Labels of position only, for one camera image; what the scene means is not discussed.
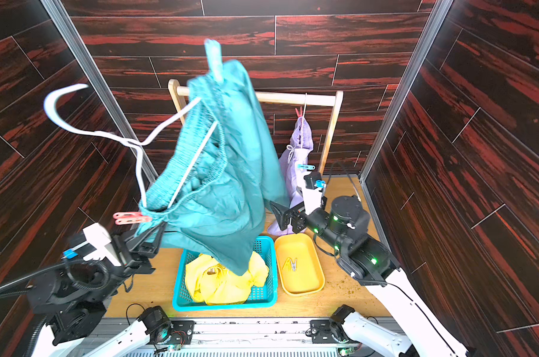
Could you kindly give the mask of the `yellow clothespin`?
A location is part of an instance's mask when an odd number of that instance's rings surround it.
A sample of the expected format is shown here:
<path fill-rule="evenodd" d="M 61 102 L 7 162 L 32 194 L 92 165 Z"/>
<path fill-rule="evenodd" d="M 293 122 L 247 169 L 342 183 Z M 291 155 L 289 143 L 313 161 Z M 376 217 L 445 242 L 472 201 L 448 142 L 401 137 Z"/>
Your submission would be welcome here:
<path fill-rule="evenodd" d="M 287 257 L 287 259 L 285 260 L 284 265 L 283 265 L 283 270 L 284 271 L 291 272 L 291 270 L 290 270 L 290 259 L 291 259 L 291 257 Z"/>

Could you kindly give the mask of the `green shorts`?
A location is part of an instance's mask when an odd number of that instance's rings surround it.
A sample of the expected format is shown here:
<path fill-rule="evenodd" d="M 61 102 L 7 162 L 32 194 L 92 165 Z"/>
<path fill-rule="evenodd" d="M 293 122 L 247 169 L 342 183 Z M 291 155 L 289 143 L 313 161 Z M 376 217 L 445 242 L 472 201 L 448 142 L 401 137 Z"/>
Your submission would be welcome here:
<path fill-rule="evenodd" d="M 147 190 L 152 226 L 166 223 L 162 246 L 211 255 L 246 272 L 270 202 L 289 205 L 266 119 L 244 66 L 223 60 L 223 84 L 208 73 L 188 82 L 189 111 L 174 155 Z"/>

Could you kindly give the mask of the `blue wire hanger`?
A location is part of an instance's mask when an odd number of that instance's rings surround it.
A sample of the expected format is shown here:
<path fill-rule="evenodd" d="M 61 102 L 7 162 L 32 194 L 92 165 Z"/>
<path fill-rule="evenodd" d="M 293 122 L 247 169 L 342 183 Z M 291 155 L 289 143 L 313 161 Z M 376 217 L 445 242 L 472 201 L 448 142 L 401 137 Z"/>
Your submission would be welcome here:
<path fill-rule="evenodd" d="M 188 104 L 185 108 L 183 108 L 180 112 L 177 114 L 171 116 L 168 118 L 168 120 L 162 122 L 157 126 L 150 135 L 144 140 L 144 141 L 138 141 L 136 139 L 132 138 L 125 138 L 120 137 L 114 134 L 111 134 L 110 132 L 104 132 L 104 131 L 87 131 L 82 129 L 77 129 L 76 127 L 66 123 L 59 115 L 57 111 L 57 102 L 59 101 L 60 97 L 64 95 L 68 95 L 83 89 L 87 89 L 89 86 L 84 83 L 75 84 L 72 86 L 67 86 L 62 89 L 57 89 L 51 93 L 49 93 L 43 102 L 43 109 L 48 118 L 57 126 L 59 126 L 61 129 L 64 129 L 67 132 L 71 132 L 76 135 L 87 135 L 87 136 L 94 136 L 98 138 L 106 138 L 112 141 L 116 141 L 119 144 L 129 147 L 131 149 L 135 150 L 135 176 L 136 180 L 138 182 L 138 187 L 141 194 L 141 201 L 144 205 L 144 207 L 147 207 L 147 195 L 146 190 L 144 187 L 141 170 L 142 170 L 142 160 L 143 160 L 143 154 L 144 150 L 143 147 L 147 146 L 148 144 L 151 144 L 153 140 L 158 136 L 158 134 L 163 130 L 166 129 L 170 124 L 174 123 L 177 120 L 181 120 L 182 116 L 187 114 L 191 109 L 193 109 L 201 100 L 202 98 L 196 98 L 195 100 L 191 101 L 190 104 Z"/>

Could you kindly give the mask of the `light blue clothespin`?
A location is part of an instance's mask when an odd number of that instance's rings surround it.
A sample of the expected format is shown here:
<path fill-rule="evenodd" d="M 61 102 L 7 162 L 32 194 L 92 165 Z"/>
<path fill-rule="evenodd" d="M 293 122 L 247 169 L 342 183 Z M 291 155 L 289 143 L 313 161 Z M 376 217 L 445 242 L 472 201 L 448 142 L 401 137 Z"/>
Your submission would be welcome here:
<path fill-rule="evenodd" d="M 223 84 L 223 56 L 221 44 L 216 40 L 206 39 L 204 42 L 208 68 L 218 84 Z"/>

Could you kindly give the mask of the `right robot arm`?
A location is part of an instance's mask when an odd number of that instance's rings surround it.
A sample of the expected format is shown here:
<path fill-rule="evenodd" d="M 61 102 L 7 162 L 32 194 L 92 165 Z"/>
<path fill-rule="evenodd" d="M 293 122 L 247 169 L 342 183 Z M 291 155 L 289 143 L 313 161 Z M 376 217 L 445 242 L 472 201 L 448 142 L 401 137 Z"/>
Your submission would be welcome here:
<path fill-rule="evenodd" d="M 339 268 L 381 302 L 402 330 L 395 333 L 342 305 L 330 317 L 336 340 L 359 342 L 381 356 L 473 355 L 428 308 L 387 246 L 368 234 L 370 215 L 357 196 L 337 197 L 329 211 L 310 211 L 302 203 L 270 207 L 280 228 L 310 229 L 332 247 Z"/>

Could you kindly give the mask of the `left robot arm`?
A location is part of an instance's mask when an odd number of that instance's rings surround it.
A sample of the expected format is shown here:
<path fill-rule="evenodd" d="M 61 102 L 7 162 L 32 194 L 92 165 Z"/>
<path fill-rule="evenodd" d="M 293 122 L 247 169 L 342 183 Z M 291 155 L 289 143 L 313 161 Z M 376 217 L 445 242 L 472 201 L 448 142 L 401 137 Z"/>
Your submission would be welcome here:
<path fill-rule="evenodd" d="M 111 235 L 94 223 L 71 238 L 71 248 L 52 266 L 0 286 L 0 299 L 26 295 L 40 325 L 31 335 L 27 356 L 66 356 L 83 342 L 107 312 L 105 300 L 135 275 L 150 275 L 166 225 L 142 234 Z"/>

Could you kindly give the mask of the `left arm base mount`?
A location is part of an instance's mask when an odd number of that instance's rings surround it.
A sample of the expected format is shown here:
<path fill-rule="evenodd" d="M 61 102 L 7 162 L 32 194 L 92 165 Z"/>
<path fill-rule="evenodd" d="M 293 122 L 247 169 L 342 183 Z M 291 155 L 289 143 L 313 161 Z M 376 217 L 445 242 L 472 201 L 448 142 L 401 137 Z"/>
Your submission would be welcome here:
<path fill-rule="evenodd" d="M 189 345 L 194 335 L 195 321 L 192 320 L 171 320 L 166 327 L 163 324 L 150 333 L 149 345 Z"/>

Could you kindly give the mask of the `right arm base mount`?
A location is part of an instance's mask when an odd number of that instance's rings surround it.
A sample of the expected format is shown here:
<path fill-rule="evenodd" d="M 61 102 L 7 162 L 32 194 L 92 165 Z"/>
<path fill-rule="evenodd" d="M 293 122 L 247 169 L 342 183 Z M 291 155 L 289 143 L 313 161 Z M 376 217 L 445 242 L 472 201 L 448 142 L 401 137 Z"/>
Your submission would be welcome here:
<path fill-rule="evenodd" d="M 329 319 L 311 320 L 305 335 L 311 338 L 314 344 L 359 344 L 359 342 L 350 339 L 339 324 L 331 322 Z"/>

